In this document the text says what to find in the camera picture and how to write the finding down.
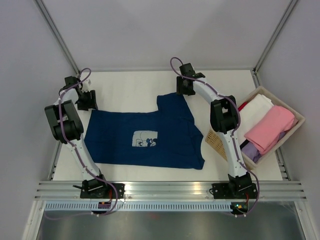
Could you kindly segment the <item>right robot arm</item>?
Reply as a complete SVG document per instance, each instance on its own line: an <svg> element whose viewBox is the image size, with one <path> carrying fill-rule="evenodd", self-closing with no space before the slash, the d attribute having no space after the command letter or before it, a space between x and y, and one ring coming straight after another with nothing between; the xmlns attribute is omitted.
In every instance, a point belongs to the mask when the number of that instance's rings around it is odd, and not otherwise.
<svg viewBox="0 0 320 240"><path fill-rule="evenodd" d="M235 98L215 90L205 75L195 72L191 63L182 64L179 70L176 93L188 96L198 94L210 105L210 126L222 141L228 162L227 192L234 198L245 196L252 188L252 179L238 143L237 130L241 120Z"/></svg>

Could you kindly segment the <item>blue t shirt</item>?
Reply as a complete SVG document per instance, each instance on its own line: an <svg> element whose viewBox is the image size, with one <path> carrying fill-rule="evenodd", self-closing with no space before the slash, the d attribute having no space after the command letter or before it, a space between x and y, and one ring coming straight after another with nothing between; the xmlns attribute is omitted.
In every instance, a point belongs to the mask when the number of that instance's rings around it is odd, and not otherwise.
<svg viewBox="0 0 320 240"><path fill-rule="evenodd" d="M154 112L91 113L85 145L97 164L202 170L203 134L182 95L156 99Z"/></svg>

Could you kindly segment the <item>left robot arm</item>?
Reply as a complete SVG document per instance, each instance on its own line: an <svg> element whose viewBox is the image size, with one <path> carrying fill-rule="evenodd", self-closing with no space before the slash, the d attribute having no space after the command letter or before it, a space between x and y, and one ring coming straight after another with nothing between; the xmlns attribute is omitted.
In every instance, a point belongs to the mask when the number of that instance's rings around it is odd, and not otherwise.
<svg viewBox="0 0 320 240"><path fill-rule="evenodd" d="M83 178L80 189L82 199L100 199L109 193L109 185L99 167L94 163L84 141L84 127L78 110L97 110L96 91L82 91L78 77L64 78L65 86L59 91L58 100L44 108L53 137L66 145L81 170Z"/></svg>

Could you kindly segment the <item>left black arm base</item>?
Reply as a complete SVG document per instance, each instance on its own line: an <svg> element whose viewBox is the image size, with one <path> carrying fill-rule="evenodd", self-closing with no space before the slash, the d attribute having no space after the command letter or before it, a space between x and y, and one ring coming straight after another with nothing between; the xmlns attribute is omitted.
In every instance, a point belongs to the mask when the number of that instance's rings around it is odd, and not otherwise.
<svg viewBox="0 0 320 240"><path fill-rule="evenodd" d="M81 199L123 199L125 193L124 183L111 183L113 186L107 183L97 183L93 186L84 186L80 188Z"/></svg>

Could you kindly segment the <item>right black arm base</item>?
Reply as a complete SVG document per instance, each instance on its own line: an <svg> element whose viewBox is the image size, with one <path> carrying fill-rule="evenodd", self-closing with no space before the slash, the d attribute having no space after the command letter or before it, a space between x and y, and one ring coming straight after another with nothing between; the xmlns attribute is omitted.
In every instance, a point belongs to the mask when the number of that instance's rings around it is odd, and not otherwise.
<svg viewBox="0 0 320 240"><path fill-rule="evenodd" d="M247 198L256 199L258 196L258 190L254 183L241 190L236 190L236 188L231 186L229 183L213 183L209 192L213 195L213 198L217 200L246 200Z"/></svg>

